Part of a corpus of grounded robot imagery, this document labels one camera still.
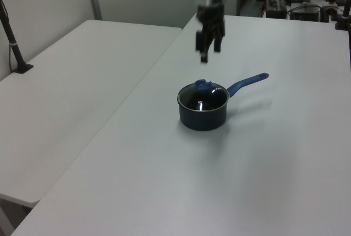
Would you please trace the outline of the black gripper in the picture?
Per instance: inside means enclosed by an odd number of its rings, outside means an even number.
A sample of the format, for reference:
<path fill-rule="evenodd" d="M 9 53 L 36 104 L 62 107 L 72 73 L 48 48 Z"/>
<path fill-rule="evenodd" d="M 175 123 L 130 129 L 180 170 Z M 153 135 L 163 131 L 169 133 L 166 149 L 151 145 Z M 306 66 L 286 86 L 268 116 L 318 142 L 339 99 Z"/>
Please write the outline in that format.
<path fill-rule="evenodd" d="M 205 30 L 214 30 L 214 52 L 220 53 L 222 40 L 225 36 L 224 5 L 197 7 L 197 19 L 202 24 L 201 31 L 196 32 L 196 51 L 200 54 L 200 61 L 208 63 L 208 49 L 212 43 L 211 33 Z"/>

